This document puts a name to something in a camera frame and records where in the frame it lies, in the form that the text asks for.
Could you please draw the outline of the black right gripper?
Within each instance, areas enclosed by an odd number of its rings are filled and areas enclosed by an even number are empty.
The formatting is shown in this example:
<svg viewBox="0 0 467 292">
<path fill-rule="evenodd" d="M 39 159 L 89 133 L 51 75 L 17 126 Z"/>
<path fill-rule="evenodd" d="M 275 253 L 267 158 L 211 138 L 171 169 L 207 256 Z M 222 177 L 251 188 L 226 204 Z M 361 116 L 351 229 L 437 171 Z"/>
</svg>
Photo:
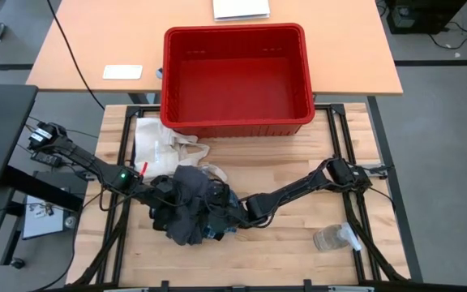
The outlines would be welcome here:
<svg viewBox="0 0 467 292">
<path fill-rule="evenodd" d="M 222 240 L 226 233 L 249 227 L 241 200 L 224 182 L 212 182 L 208 189 L 208 237 Z"/>
</svg>

